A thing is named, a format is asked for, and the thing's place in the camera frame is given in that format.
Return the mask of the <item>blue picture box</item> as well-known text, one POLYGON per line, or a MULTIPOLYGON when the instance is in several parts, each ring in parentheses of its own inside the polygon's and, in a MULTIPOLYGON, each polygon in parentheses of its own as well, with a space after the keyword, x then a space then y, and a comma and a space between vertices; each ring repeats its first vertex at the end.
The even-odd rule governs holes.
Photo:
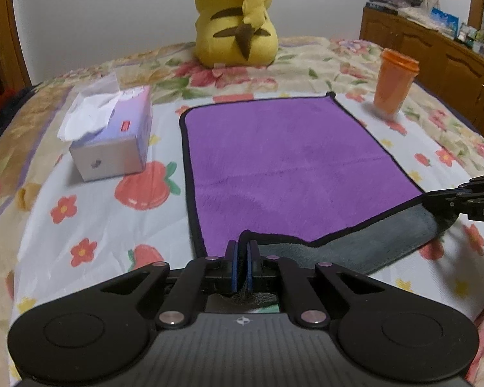
POLYGON ((437 25, 437 30, 450 39, 454 39, 459 30, 459 18, 433 7, 430 18, 437 25))

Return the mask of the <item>purple and grey towel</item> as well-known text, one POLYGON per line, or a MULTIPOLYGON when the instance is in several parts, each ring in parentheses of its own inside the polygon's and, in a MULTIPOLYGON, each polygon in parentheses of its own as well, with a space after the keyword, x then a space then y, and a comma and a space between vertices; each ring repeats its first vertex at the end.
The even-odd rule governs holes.
POLYGON ((193 107, 179 120, 198 257, 235 240, 302 267, 374 273, 456 213, 425 193, 333 94, 193 107))

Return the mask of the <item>wooden sideboard cabinet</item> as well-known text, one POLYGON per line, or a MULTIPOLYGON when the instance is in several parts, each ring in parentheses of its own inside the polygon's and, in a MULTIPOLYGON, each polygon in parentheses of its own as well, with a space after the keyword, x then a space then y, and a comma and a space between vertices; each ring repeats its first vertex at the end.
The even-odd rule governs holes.
POLYGON ((464 45, 404 17, 363 8, 359 38, 420 63, 416 79, 484 137, 484 59, 464 45))

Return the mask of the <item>purple tissue box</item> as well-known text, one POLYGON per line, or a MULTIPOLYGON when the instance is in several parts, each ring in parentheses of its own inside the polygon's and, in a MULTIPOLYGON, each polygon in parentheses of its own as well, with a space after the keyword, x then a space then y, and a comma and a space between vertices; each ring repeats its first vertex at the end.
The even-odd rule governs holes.
POLYGON ((88 182, 143 171, 151 126, 150 87, 121 90, 105 77, 77 94, 57 137, 88 182))

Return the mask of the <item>orange lidded cup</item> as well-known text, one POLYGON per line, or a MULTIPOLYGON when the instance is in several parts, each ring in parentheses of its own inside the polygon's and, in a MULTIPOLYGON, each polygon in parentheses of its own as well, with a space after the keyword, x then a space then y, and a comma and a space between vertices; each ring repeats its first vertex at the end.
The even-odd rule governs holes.
POLYGON ((380 113, 393 116, 407 98, 414 79, 420 72, 420 63, 390 48, 382 51, 380 59, 373 105, 380 113))

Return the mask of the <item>yellow Pikachu plush toy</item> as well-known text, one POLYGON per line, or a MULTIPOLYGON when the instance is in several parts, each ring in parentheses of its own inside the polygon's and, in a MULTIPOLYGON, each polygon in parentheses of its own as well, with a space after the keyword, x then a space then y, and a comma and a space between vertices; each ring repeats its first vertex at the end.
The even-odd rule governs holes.
POLYGON ((268 15, 272 0, 195 0, 195 56, 205 66, 266 66, 279 41, 268 15))

